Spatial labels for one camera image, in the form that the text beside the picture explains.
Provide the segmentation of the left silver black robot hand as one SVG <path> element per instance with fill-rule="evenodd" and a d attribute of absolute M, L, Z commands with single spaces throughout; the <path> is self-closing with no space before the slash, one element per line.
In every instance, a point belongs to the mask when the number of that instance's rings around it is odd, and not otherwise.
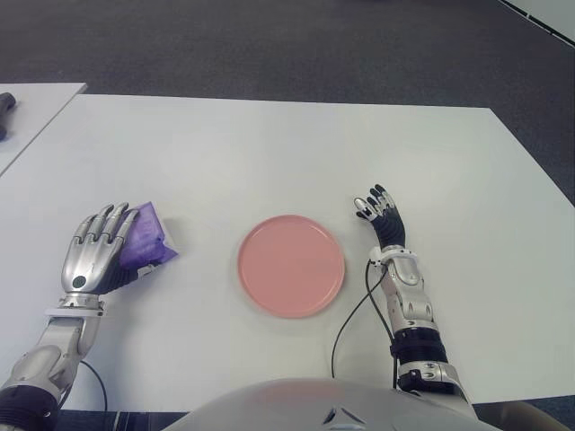
<path fill-rule="evenodd" d="M 62 268 L 66 294 L 106 295 L 155 270 L 154 264 L 124 268 L 119 257 L 138 210 L 124 202 L 88 216 L 76 229 Z"/>

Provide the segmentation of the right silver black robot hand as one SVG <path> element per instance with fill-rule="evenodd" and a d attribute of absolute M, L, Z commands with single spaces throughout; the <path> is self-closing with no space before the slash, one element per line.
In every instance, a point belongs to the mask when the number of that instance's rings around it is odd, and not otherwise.
<path fill-rule="evenodd" d="M 379 247 L 404 247 L 406 234 L 403 220 L 392 196 L 381 185 L 369 190 L 366 198 L 355 198 L 356 215 L 373 227 Z"/>

